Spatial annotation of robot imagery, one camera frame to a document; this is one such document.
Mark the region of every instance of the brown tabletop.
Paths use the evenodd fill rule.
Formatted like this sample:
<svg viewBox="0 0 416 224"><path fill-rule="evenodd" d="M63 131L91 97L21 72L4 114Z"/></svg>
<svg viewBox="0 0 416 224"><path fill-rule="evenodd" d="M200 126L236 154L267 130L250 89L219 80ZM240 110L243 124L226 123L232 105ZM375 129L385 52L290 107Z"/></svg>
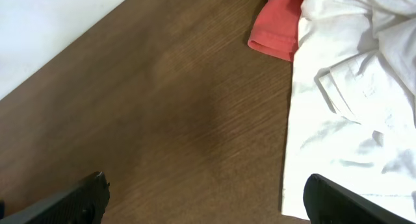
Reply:
<svg viewBox="0 0 416 224"><path fill-rule="evenodd" d="M291 64L247 47L265 0L127 0L0 101L7 214L104 171L103 223L280 214Z"/></svg>

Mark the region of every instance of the red cloth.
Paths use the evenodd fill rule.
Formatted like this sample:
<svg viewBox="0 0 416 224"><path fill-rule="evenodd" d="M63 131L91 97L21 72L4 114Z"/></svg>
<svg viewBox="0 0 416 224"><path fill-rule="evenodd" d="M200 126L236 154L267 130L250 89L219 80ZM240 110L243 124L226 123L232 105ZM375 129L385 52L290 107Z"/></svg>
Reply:
<svg viewBox="0 0 416 224"><path fill-rule="evenodd" d="M298 49L298 22L303 0L268 0L255 20L248 46L293 62Z"/></svg>

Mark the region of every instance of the white cloth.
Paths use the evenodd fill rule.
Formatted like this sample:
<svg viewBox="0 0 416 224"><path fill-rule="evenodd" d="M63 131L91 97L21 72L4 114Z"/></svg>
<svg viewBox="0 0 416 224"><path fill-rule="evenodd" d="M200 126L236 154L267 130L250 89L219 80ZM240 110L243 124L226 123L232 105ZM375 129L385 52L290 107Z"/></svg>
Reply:
<svg viewBox="0 0 416 224"><path fill-rule="evenodd" d="M0 99L122 1L0 0Z"/></svg>
<svg viewBox="0 0 416 224"><path fill-rule="evenodd" d="M298 38L282 213L320 173L416 221L416 0L305 0Z"/></svg>

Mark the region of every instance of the fabric fold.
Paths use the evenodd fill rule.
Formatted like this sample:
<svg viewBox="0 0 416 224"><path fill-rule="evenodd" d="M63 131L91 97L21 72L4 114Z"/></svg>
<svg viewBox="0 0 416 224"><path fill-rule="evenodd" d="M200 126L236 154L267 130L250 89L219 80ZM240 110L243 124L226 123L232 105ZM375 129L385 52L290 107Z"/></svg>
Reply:
<svg viewBox="0 0 416 224"><path fill-rule="evenodd" d="M319 81L334 109L351 121L382 133L415 128L413 94L379 51L341 62Z"/></svg>
<svg viewBox="0 0 416 224"><path fill-rule="evenodd" d="M248 46L266 55L293 61L298 49L302 1L268 0L254 23Z"/></svg>

